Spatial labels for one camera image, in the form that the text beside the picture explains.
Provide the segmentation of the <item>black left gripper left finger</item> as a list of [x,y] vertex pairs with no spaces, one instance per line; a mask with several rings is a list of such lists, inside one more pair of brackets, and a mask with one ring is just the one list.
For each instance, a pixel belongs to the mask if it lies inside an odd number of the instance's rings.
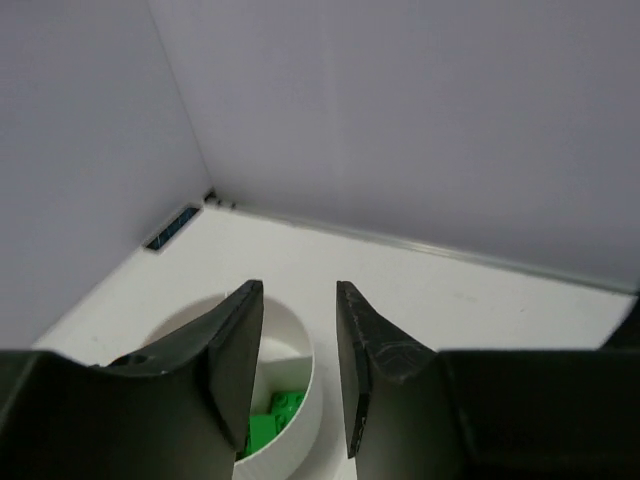
[[228,479],[245,445],[263,324],[249,280],[106,366],[1,354],[5,479]]

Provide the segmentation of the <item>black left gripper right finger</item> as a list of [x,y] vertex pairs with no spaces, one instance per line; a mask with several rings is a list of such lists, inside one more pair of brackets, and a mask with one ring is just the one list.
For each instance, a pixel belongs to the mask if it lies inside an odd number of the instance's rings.
[[347,455],[361,479],[635,479],[639,311],[596,349],[442,350],[336,286]]

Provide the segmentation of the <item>green arch lego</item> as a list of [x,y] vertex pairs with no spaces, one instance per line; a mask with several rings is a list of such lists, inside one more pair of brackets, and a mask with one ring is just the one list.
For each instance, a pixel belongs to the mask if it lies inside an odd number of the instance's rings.
[[236,454],[242,460],[268,445],[288,425],[289,417],[283,414],[261,414],[249,418],[248,433],[243,450]]

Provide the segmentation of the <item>green square lego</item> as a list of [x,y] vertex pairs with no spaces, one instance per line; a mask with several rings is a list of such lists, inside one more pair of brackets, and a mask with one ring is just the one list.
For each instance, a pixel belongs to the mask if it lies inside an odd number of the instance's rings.
[[296,415],[305,394],[305,390],[294,390],[275,392],[272,395],[269,414],[275,419],[277,432],[281,432]]

